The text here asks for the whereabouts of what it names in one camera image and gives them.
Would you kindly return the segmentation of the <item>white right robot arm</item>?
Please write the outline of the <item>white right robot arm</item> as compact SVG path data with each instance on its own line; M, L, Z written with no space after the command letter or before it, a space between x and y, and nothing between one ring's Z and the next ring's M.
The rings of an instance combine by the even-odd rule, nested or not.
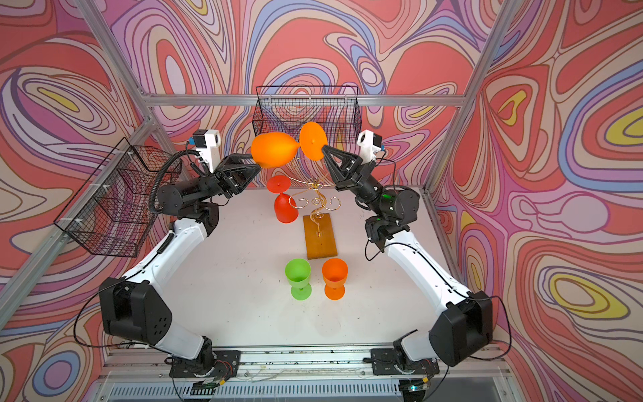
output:
M338 191L353 193L362 209L373 212L365 222L367 241L397 263L427 297L435 322L425 335L411 331L394 342L399 365L438 359L455 367L492 342L493 298L473 292L442 268L410 230L417 219L419 194L395 189L373 177L375 160L334 147L321 148Z

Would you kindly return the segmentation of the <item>orange wine glass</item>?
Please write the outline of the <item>orange wine glass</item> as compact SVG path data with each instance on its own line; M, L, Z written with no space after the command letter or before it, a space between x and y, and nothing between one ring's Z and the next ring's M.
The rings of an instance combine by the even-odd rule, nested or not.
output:
M348 278L348 265L339 258L333 258L323 264L324 292L328 299L341 300L345 295L345 282Z
M282 167L296 157L299 151L312 161L323 159L323 148L328 137L316 122L305 123L299 140L284 132L268 132L257 136L251 144L251 157L263 169Z

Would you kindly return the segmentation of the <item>red wine glass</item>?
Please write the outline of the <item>red wine glass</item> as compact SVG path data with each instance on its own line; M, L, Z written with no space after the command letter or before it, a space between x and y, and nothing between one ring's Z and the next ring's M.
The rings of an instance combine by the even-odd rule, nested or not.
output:
M277 195L274 202L276 219L282 224L291 224L294 222L299 216L298 210L291 205L291 196L286 193L291 187L291 179L283 175L278 175L269 179L266 187L271 193Z

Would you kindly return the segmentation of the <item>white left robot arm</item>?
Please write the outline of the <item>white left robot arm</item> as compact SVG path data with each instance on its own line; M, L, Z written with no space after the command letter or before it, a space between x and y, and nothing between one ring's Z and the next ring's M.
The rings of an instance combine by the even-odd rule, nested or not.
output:
M122 345L143 344L169 355L173 377L206 378L219 364L212 340L173 318L162 298L177 269L219 224L215 196L241 194L260 173L251 155L233 153L208 163L196 149L176 152L157 171L149 194L153 214L175 219L165 237L122 277L99 286L104 332Z

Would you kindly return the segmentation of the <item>orange wine glass front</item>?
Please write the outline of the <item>orange wine glass front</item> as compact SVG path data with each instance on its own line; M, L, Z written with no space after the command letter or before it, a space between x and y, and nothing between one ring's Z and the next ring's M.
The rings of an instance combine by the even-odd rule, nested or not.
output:
M282 167L296 157L299 151L312 161L323 159L323 148L328 137L316 122L305 123L299 140L284 132L268 132L257 136L251 144L251 157L263 169Z

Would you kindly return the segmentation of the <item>green wine glass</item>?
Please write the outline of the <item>green wine glass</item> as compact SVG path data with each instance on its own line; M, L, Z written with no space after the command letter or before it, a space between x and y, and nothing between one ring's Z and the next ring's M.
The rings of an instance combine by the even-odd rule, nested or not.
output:
M297 301L304 301L311 296L311 266L307 260L298 258L289 261L285 275L291 285L291 296Z

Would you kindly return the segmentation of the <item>orange wine glass back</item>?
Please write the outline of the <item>orange wine glass back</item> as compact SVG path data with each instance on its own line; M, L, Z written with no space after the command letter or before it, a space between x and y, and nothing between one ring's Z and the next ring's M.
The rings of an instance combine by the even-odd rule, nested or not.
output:
M345 295L345 282L348 278L348 265L339 258L333 258L323 264L324 292L328 299L341 300Z

